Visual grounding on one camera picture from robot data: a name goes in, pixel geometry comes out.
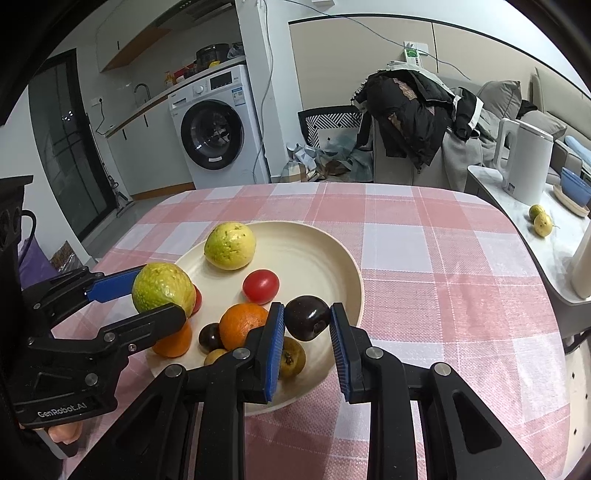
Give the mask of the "person left hand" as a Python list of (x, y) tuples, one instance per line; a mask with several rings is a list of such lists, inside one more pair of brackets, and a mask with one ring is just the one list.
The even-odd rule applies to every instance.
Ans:
[(82, 422), (62, 424), (50, 427), (48, 429), (48, 435), (54, 443), (69, 445), (79, 440), (82, 429)]

